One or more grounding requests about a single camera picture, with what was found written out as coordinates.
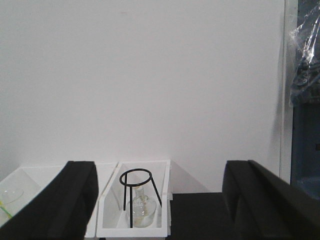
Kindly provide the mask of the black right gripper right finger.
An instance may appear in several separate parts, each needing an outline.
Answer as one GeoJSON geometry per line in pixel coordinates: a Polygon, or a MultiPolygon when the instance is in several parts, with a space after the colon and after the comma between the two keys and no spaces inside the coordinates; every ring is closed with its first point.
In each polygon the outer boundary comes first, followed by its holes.
{"type": "Polygon", "coordinates": [[[318,240],[320,202],[254,160],[229,160],[222,194],[241,240],[318,240]]]}

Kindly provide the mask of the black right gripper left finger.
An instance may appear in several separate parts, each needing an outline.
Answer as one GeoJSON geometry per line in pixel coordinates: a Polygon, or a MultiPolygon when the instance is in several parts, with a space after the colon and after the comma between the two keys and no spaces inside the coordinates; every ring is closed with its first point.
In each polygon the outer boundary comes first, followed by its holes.
{"type": "Polygon", "coordinates": [[[2,240],[83,240],[98,199],[93,161],[68,161],[58,175],[0,228],[2,240]]]}

